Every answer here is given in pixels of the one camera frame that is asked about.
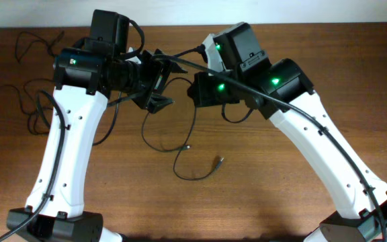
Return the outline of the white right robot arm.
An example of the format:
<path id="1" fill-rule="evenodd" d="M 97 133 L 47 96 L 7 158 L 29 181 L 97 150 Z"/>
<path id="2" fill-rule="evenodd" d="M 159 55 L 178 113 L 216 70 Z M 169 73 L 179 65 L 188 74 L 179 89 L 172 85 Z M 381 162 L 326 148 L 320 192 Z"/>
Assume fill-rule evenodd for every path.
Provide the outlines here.
<path id="1" fill-rule="evenodd" d="M 307 241 L 387 241 L 387 183 L 358 156 L 330 119 L 304 71 L 272 63 L 250 30 L 210 34 L 207 65 L 188 94 L 198 108 L 244 101 L 283 132 L 330 194 L 336 210 Z"/>

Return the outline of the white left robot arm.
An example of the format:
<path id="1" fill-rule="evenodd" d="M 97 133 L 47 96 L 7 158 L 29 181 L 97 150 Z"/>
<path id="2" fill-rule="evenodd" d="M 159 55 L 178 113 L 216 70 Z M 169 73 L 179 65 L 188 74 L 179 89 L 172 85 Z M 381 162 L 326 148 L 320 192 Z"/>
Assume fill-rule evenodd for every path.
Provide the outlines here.
<path id="1" fill-rule="evenodd" d="M 151 113 L 163 109 L 171 103 L 161 95 L 168 76 L 182 72 L 158 52 L 64 49 L 54 63 L 54 91 L 39 92 L 53 107 L 40 172 L 25 206 L 9 211 L 8 235 L 27 241 L 122 241 L 104 227 L 101 214 L 84 209 L 98 124 L 113 104 L 112 91 Z"/>

